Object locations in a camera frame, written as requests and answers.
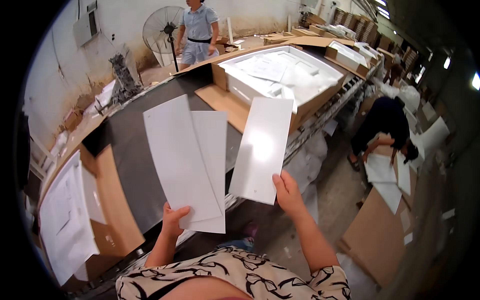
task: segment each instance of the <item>ceiling light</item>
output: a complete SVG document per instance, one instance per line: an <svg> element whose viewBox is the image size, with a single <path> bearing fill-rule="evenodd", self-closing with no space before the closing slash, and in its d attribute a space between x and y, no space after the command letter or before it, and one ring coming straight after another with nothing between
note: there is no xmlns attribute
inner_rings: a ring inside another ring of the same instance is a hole
<svg viewBox="0 0 480 300"><path fill-rule="evenodd" d="M390 20L390 17L387 16L386 14L384 14L383 12L379 12L382 16L384 16L385 18L387 18L388 20Z"/></svg>
<svg viewBox="0 0 480 300"><path fill-rule="evenodd" d="M378 10L379 10L380 12L383 12L383 13L386 14L387 16L390 15L386 10L384 10L384 9L381 8L380 6L377 6L377 8L378 8Z"/></svg>
<svg viewBox="0 0 480 300"><path fill-rule="evenodd" d="M475 76L473 76L472 80L472 86L477 89L477 91L480 89L480 77L478 72L475 73Z"/></svg>
<svg viewBox="0 0 480 300"><path fill-rule="evenodd" d="M450 57L447 56L447 59L445 59L445 63L444 63L444 68L445 69L448 69L448 66L450 65Z"/></svg>

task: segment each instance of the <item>patterned shirt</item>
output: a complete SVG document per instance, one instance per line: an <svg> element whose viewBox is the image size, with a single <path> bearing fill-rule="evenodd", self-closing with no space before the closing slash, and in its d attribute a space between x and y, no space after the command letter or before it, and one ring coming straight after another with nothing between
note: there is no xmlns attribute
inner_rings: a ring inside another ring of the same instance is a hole
<svg viewBox="0 0 480 300"><path fill-rule="evenodd" d="M185 25L187 37L207 40L212 37L211 24L218 20L216 12L202 4L195 12L192 12L191 7L185 9L180 17L179 25Z"/></svg>
<svg viewBox="0 0 480 300"><path fill-rule="evenodd" d="M117 280L117 297L160 299L172 285L195 276L225 280L253 299L350 299L347 279L339 266L318 270L305 282L288 269L237 247L161 267L141 267Z"/></svg>

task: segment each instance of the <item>dark pants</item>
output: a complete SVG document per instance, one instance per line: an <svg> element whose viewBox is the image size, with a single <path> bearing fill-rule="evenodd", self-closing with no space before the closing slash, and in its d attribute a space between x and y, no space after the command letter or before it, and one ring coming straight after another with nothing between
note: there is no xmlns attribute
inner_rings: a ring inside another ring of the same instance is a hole
<svg viewBox="0 0 480 300"><path fill-rule="evenodd" d="M381 131L379 124L383 117L382 110L381 104L376 100L365 117L365 121L351 139L352 150L355 156L358 156L361 151L367 150L367 143Z"/></svg>
<svg viewBox="0 0 480 300"><path fill-rule="evenodd" d="M393 85L393 82L395 81L395 79L400 78L400 76L402 75L402 72L403 72L403 68L401 65L397 63L393 64L390 70L385 75L384 83L386 83L387 80L390 78L389 84Z"/></svg>

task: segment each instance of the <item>person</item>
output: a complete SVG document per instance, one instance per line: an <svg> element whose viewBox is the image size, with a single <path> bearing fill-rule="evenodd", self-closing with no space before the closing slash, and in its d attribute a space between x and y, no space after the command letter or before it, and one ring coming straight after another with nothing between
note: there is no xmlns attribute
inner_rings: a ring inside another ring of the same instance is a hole
<svg viewBox="0 0 480 300"><path fill-rule="evenodd" d="M400 151L406 157L404 164L418 157L418 149L410 140L410 129L407 117L403 112L403 106L405 104L398 97L392 99L384 96L375 100L365 121L351 139L352 152L347 156L347 159L355 171L360 171L358 165L360 152L364 151L362 160L367 162L368 154L380 145L393 147L390 164L393 164L397 151ZM368 145L368 142L379 132L390 134L390 137L377 138Z"/></svg>
<svg viewBox="0 0 480 300"><path fill-rule="evenodd" d="M393 64L390 69L387 70L387 74L384 77L384 84L390 79L389 84L392 86L395 82L395 79L400 78L405 68L405 62L402 60L401 56L396 53L393 58Z"/></svg>
<svg viewBox="0 0 480 300"><path fill-rule="evenodd" d="M218 37L218 15L203 4L204 0L187 0L189 8L183 11L180 17L180 29L175 45L175 54L181 53L180 42L187 31L187 44L183 49L180 70L188 68L196 62L218 56L215 47Z"/></svg>
<svg viewBox="0 0 480 300"><path fill-rule="evenodd" d="M117 279L118 299L350 299L335 251L308 213L297 183L286 171L273 175L273 183L278 204L297 229L311 281L245 250L241 243L174 263L175 244L183 232L179 219L190 209L174 211L166 203L162 230L144 267Z"/></svg>

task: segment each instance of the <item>finger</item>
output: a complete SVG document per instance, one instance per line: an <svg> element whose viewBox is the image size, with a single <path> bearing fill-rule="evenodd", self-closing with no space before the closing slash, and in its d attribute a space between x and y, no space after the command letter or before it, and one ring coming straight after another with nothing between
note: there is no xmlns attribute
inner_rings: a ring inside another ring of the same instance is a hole
<svg viewBox="0 0 480 300"><path fill-rule="evenodd" d="M287 193L287 189L285 188L285 183L283 182L282 178L278 174L273 174L272 176L273 184L276 188L276 193L278 195L283 195Z"/></svg>
<svg viewBox="0 0 480 300"><path fill-rule="evenodd" d="M188 215L189 212L190 212L190 206L185 206L174 211L172 213L172 216L174 217L174 219L180 220L184 216Z"/></svg>
<svg viewBox="0 0 480 300"><path fill-rule="evenodd" d="M295 179L293 179L293 177L287 171L282 170L281 177L285 184L285 188L289 193L292 193L298 189L297 182L295 181Z"/></svg>

